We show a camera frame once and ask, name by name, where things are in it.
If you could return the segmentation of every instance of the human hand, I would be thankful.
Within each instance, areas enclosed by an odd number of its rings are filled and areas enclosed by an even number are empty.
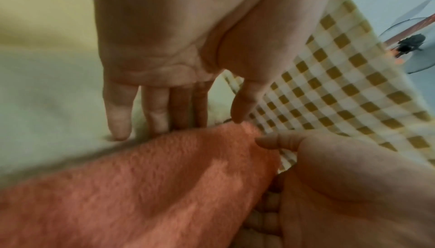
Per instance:
[[[241,122],[290,64],[328,0],[94,0],[103,98],[118,140],[131,132],[139,87],[152,135],[207,124],[207,93],[224,69],[245,82],[232,105]]]
[[[258,145],[297,152],[232,248],[435,246],[435,169],[388,149],[318,131]]]

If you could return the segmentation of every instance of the orange towel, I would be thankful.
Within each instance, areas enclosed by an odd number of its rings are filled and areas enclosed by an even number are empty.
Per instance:
[[[278,169],[258,130],[162,136],[0,192],[1,248],[227,248]]]

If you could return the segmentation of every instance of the yellow and white checkered fabric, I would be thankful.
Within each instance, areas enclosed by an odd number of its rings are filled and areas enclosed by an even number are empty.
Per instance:
[[[352,0],[330,0],[294,65],[250,115],[266,133],[326,128],[410,157],[435,159],[435,127],[423,98],[386,55]],[[224,77],[237,92],[242,79]],[[295,162],[283,153],[281,169]]]

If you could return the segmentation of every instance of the hand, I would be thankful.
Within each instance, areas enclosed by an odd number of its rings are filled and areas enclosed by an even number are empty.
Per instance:
[[[297,152],[234,248],[435,247],[435,170],[377,145],[318,131],[259,138]]]
[[[207,124],[207,93],[224,69],[245,82],[232,106],[241,122],[290,64],[328,0],[94,0],[103,98],[118,140],[131,132],[141,87],[153,135]]]

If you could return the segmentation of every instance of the checkered cloth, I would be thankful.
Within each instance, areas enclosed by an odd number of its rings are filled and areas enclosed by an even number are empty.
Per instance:
[[[224,77],[236,93],[242,79]],[[322,129],[410,157],[435,159],[435,127],[421,95],[388,57],[352,0],[330,0],[294,65],[250,115],[264,132]],[[281,169],[295,163],[283,152]]]

